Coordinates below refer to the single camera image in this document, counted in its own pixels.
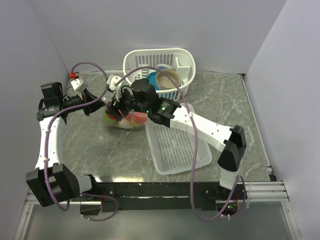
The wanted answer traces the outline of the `orange fake fruit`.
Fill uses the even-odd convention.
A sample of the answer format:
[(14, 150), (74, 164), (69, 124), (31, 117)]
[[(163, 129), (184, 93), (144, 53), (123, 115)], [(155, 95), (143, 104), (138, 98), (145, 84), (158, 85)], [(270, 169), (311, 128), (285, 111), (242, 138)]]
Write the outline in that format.
[(122, 120), (118, 121), (118, 127), (122, 129), (132, 129), (135, 128), (137, 125), (133, 124), (130, 120), (123, 118)]

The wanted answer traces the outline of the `clear zip top bag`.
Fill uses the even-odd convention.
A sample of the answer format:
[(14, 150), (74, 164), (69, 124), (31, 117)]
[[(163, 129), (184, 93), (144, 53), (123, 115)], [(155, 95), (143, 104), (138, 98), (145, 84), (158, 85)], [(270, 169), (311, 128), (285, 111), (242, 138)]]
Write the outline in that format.
[(103, 122), (107, 126), (121, 128), (121, 129), (132, 129), (136, 127), (140, 127), (146, 123), (148, 120), (148, 115), (142, 112), (130, 111), (127, 116), (124, 116), (120, 111), (122, 116), (121, 120), (117, 120), (113, 115), (108, 113), (108, 107), (105, 107), (105, 111), (103, 113)]

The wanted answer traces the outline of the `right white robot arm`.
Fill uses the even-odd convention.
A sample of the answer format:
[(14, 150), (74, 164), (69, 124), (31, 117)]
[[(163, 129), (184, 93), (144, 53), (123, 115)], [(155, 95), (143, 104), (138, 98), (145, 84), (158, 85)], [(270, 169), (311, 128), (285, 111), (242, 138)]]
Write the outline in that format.
[(124, 85), (123, 81), (113, 76), (107, 82), (108, 91), (114, 93), (107, 103), (107, 113), (117, 120), (129, 113), (142, 113), (154, 124), (192, 134), (212, 145), (220, 152), (219, 195), (224, 199), (232, 198), (237, 192), (234, 183), (247, 147), (244, 129), (239, 125), (230, 127), (210, 121), (191, 111), (187, 104), (160, 97), (146, 78), (138, 79), (130, 86)]

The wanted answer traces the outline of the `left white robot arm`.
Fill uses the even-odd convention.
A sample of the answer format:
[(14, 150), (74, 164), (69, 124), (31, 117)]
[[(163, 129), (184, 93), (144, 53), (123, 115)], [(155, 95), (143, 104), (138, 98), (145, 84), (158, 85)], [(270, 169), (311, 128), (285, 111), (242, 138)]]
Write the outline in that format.
[(70, 85), (75, 96), (64, 96), (60, 82), (41, 86), (43, 98), (36, 114), (41, 131), (40, 150), (34, 171), (26, 174), (26, 183), (42, 207), (68, 202), (80, 194), (94, 201), (100, 193), (91, 174), (76, 177), (66, 167), (63, 149), (68, 114), (82, 110), (89, 116), (106, 104), (88, 91), (80, 77)]

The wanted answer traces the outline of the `green fake fruit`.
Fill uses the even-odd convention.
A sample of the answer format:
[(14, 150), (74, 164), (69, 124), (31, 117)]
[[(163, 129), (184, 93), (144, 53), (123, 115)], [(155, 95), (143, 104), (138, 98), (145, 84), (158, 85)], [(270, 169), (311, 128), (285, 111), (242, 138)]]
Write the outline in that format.
[(107, 114), (106, 112), (103, 113), (103, 121), (108, 126), (113, 126), (113, 127), (118, 126), (117, 119), (115, 117), (113, 117), (112, 115)]

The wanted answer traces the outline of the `red fake fruit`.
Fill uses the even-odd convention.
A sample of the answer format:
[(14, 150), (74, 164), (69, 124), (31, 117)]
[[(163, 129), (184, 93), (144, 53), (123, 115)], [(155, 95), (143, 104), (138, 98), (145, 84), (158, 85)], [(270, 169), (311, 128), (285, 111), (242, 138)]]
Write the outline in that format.
[(132, 111), (130, 113), (130, 116), (131, 116), (130, 122), (134, 126), (144, 125), (148, 119), (148, 115), (142, 112)]

